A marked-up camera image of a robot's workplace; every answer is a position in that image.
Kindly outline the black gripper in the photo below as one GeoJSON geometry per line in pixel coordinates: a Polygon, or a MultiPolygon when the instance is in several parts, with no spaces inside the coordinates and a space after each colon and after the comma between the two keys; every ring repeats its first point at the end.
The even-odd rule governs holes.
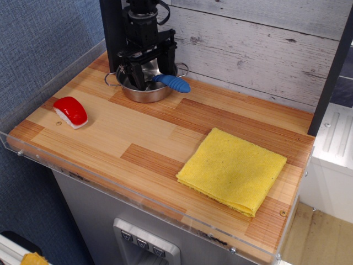
{"type": "Polygon", "coordinates": [[[170,18],[170,8],[165,9],[167,14],[162,20],[157,18],[157,7],[125,7],[122,10],[126,47],[118,53],[118,57],[121,65],[127,65],[130,83],[138,90],[145,90],[141,65],[150,60],[157,59],[162,74],[175,74],[175,30],[158,30],[170,18]]]}

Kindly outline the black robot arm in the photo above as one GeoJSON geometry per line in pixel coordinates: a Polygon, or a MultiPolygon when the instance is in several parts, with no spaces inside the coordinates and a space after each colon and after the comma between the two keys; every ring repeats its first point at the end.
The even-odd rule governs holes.
{"type": "Polygon", "coordinates": [[[173,75],[177,43],[175,30],[158,31],[170,18],[170,8],[163,1],[127,1],[122,11],[126,47],[119,51],[120,69],[138,90],[144,91],[142,66],[154,59],[159,71],[173,75]]]}

